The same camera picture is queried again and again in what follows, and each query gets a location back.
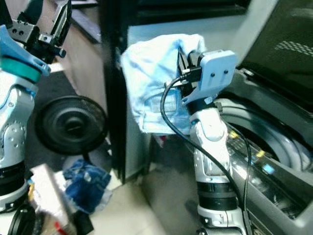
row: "denim cloth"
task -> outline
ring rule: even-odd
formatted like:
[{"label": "denim cloth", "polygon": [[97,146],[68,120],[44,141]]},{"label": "denim cloth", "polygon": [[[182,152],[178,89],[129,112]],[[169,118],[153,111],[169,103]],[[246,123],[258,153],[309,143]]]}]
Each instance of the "denim cloth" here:
[{"label": "denim cloth", "polygon": [[[160,113],[164,83],[178,77],[179,48],[188,55],[204,52],[204,39],[198,34],[162,35],[131,45],[121,56],[128,98],[133,117],[144,133],[173,134]],[[189,134],[187,109],[181,104],[179,89],[171,89],[165,101],[169,120],[183,133]]]},{"label": "denim cloth", "polygon": [[110,182],[111,175],[106,171],[90,165],[83,159],[63,172],[71,183],[65,190],[66,196],[81,211],[91,214],[99,205],[103,193]]}]

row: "cable connector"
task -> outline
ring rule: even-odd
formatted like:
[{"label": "cable connector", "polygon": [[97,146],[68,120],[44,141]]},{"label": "cable connector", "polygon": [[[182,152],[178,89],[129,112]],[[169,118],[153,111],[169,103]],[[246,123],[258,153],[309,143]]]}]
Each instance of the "cable connector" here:
[{"label": "cable connector", "polygon": [[182,71],[181,81],[186,80],[188,83],[199,82],[201,80],[202,68],[192,67]]}]

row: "light blue cloth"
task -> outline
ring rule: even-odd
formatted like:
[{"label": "light blue cloth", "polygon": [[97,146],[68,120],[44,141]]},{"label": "light blue cloth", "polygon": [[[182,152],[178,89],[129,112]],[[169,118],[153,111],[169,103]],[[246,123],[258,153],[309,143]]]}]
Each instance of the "light blue cloth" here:
[{"label": "light blue cloth", "polygon": [[[131,45],[121,56],[132,114],[144,133],[172,134],[160,113],[164,83],[178,77],[178,52],[206,51],[198,34],[162,35]],[[165,102],[169,120],[189,134],[189,114],[181,104],[179,89],[171,89]]]}]

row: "tile floor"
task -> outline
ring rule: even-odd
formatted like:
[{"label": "tile floor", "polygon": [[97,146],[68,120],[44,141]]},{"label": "tile floor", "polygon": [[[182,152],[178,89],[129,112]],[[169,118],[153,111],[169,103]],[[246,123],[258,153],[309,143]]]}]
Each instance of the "tile floor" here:
[{"label": "tile floor", "polygon": [[167,235],[141,188],[134,182],[114,189],[107,206],[90,218],[94,235]]}]

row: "black cable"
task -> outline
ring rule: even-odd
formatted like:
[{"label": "black cable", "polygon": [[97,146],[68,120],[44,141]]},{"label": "black cable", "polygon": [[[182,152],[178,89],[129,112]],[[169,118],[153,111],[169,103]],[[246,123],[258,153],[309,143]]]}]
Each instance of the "black cable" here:
[{"label": "black cable", "polygon": [[227,123],[226,121],[224,121],[224,123],[229,128],[235,130],[236,133],[241,136],[241,138],[244,140],[244,142],[246,144],[246,150],[247,150],[247,153],[248,153],[248,163],[247,163],[247,168],[246,168],[246,179],[245,179],[244,195],[243,195],[243,204],[244,204],[244,209],[243,210],[246,211],[246,198],[247,198],[249,175],[250,175],[250,172],[251,172],[251,162],[252,162],[251,148],[250,148],[250,144],[246,140],[245,136],[236,127],[232,126],[231,124]]},{"label": "black cable", "polygon": [[209,154],[205,149],[203,149],[200,145],[196,144],[195,142],[193,142],[192,140],[188,139],[179,129],[176,128],[176,126],[174,126],[170,120],[168,119],[166,113],[165,113],[165,109],[164,109],[164,104],[165,104],[165,99],[167,97],[167,94],[169,92],[169,90],[172,88],[172,86],[183,80],[183,76],[178,77],[176,79],[174,79],[173,81],[170,82],[170,84],[165,88],[162,98],[161,98],[161,103],[160,103],[160,110],[161,110],[161,114],[162,117],[164,119],[164,121],[166,122],[166,124],[179,136],[181,137],[184,141],[188,142],[190,145],[192,145],[194,148],[198,149],[200,152],[202,152],[206,157],[208,157],[223,173],[224,175],[227,177],[227,179],[229,180],[230,185],[232,186],[233,190],[235,191],[238,201],[239,201],[239,206],[240,208],[243,210],[244,209],[244,204],[243,204],[243,200],[241,198],[240,195],[240,191],[238,186],[236,185],[234,179],[231,177],[230,173],[223,167],[222,164],[220,164],[219,161],[217,161],[211,154]]}]

